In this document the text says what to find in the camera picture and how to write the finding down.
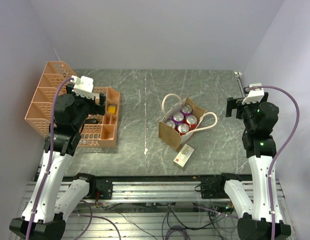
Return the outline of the purple fanta can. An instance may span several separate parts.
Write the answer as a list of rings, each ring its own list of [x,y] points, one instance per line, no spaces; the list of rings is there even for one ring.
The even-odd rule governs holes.
[[[181,107],[180,112],[187,117],[193,114],[193,108],[190,105],[185,104]]]
[[[176,124],[182,124],[185,121],[185,116],[181,112],[176,112],[172,115],[171,120]]]
[[[167,120],[165,122],[165,124],[168,125],[169,127],[173,128],[174,130],[176,130],[177,125],[173,120]]]

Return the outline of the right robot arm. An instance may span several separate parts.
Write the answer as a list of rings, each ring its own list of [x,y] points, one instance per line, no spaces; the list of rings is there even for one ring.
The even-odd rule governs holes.
[[[278,121],[279,108],[262,97],[258,102],[245,102],[244,98],[229,97],[225,116],[244,123],[242,142],[252,175],[253,198],[234,174],[215,186],[221,198],[229,197],[238,215],[237,233],[241,240],[286,240],[292,228],[284,223],[276,194],[275,178],[276,143],[271,136]]]

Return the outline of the aluminium corner rail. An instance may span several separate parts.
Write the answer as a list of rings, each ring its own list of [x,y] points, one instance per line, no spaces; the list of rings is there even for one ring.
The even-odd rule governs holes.
[[[242,97],[245,97],[245,91],[244,91],[244,87],[242,85],[243,74],[241,72],[234,71],[234,75],[235,75],[235,79],[236,79],[236,81],[238,83],[241,95],[242,95]]]

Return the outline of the aluminium mounting rail frame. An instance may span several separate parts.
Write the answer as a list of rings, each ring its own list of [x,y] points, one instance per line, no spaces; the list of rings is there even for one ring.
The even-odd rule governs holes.
[[[101,177],[88,173],[75,175],[66,184],[52,176],[42,183],[37,178],[30,201],[9,229],[23,239],[59,240],[66,220],[83,199],[124,202],[191,202],[229,199],[239,218],[238,233],[242,240],[284,240],[292,233],[284,223],[278,205],[277,182],[265,169],[255,174],[222,173],[191,176]]]

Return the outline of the small white cardboard box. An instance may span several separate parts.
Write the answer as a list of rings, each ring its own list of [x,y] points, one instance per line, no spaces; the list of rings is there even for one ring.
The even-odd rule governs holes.
[[[184,168],[188,160],[190,159],[191,155],[193,154],[194,149],[185,144],[182,149],[179,151],[177,156],[174,158],[173,163],[179,168]]]

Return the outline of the orange plastic desk organizer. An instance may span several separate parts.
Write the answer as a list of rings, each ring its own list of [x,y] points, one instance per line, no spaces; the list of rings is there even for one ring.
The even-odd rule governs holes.
[[[49,132],[52,102],[63,80],[76,75],[63,61],[48,61],[43,70],[25,120],[44,138]],[[93,88],[93,93],[106,95],[105,115],[89,115],[87,119],[96,118],[99,124],[85,124],[78,143],[82,148],[104,148],[117,145],[117,132],[121,94],[111,87]],[[110,105],[117,107],[116,115],[107,112]]]

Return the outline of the yellow item in organizer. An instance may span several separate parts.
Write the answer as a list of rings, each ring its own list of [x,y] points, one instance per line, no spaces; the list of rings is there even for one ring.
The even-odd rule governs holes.
[[[107,112],[109,112],[112,115],[116,115],[116,113],[117,113],[117,106],[116,105],[109,105],[107,107]]]

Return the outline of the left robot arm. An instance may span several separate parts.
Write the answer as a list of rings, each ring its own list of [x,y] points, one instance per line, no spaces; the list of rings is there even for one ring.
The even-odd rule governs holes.
[[[54,96],[38,180],[21,217],[12,219],[9,225],[9,229],[24,240],[60,240],[66,221],[78,203],[97,193],[95,177],[79,173],[58,197],[65,171],[81,140],[85,120],[90,115],[105,113],[105,99],[100,97],[96,103],[93,89],[92,83],[70,83],[65,94]]]

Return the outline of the black item in organizer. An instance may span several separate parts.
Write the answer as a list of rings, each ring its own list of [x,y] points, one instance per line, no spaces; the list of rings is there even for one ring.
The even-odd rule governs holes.
[[[89,118],[89,119],[86,119],[84,123],[95,125],[95,124],[99,124],[100,122],[97,118]]]

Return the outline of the purple Fanta can front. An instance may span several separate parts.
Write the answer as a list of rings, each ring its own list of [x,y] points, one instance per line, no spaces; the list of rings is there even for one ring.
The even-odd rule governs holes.
[[[182,124],[185,121],[185,116],[181,112],[176,112],[172,115],[171,120],[176,124]]]

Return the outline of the red cola can back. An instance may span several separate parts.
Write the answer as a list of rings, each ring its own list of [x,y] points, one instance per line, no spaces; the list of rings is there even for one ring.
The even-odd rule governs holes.
[[[190,127],[186,123],[181,123],[177,126],[178,133],[183,136],[190,131]]]

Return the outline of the red cola can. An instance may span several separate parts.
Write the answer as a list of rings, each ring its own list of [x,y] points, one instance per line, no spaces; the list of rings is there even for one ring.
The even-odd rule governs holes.
[[[177,126],[178,133],[183,136],[190,131],[190,127],[186,123],[181,123]]]
[[[194,115],[188,115],[185,117],[184,123],[188,125],[190,130],[194,130],[198,125],[198,120]]]

